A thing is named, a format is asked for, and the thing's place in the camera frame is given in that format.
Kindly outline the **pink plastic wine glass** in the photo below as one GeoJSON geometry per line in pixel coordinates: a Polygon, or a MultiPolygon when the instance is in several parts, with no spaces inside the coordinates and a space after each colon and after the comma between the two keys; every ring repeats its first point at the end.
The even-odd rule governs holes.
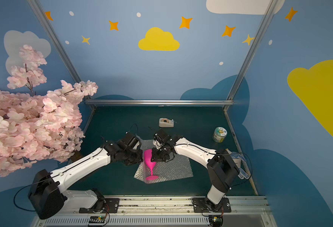
{"type": "Polygon", "coordinates": [[[146,164],[146,167],[150,171],[150,176],[146,177],[147,181],[153,181],[153,180],[157,180],[159,178],[158,176],[154,175],[154,173],[153,173],[156,162],[152,162],[151,159],[152,159],[152,149],[148,149],[144,152],[144,162],[146,164]]]}

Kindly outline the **clear bubble wrap sheet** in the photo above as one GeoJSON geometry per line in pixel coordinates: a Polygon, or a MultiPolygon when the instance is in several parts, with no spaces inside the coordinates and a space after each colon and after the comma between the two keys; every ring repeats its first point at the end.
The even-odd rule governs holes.
{"type": "Polygon", "coordinates": [[[166,181],[179,180],[193,177],[193,171],[190,161],[187,157],[175,155],[174,159],[169,162],[158,162],[153,168],[153,175],[156,179],[148,180],[152,176],[151,170],[146,162],[140,163],[134,178],[143,181],[146,184],[160,183],[166,181]]]}

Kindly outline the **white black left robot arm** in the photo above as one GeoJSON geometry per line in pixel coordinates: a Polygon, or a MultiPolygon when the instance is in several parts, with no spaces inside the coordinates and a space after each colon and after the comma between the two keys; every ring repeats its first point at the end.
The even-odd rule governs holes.
{"type": "Polygon", "coordinates": [[[43,169],[36,173],[30,186],[28,199],[40,219],[48,219],[57,214],[71,201],[67,189],[80,179],[113,162],[122,161],[129,165],[143,161],[142,142],[127,133],[118,142],[104,141],[103,145],[89,155],[56,170],[43,169]]]}

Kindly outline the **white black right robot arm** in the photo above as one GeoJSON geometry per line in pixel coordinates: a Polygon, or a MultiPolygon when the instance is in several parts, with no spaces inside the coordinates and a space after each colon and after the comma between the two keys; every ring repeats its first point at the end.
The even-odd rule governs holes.
{"type": "Polygon", "coordinates": [[[208,170],[212,186],[206,196],[207,204],[218,205],[240,174],[231,154],[225,150],[205,148],[183,136],[171,136],[162,129],[154,134],[153,143],[155,148],[152,149],[151,161],[168,162],[172,155],[177,154],[194,160],[208,170]]]}

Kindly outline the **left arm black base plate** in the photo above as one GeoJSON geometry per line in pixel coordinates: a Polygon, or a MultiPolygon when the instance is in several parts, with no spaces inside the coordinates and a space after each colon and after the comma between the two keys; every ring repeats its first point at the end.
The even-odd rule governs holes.
{"type": "Polygon", "coordinates": [[[91,208],[80,208],[81,214],[115,214],[118,212],[120,199],[119,198],[105,198],[98,199],[91,208]]]}

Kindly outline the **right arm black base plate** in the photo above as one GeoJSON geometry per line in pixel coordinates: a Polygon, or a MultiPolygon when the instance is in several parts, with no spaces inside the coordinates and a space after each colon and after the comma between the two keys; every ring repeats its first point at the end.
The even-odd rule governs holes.
{"type": "Polygon", "coordinates": [[[230,213],[231,205],[228,198],[223,197],[218,204],[214,204],[207,197],[193,197],[193,210],[195,213],[230,213]]]}

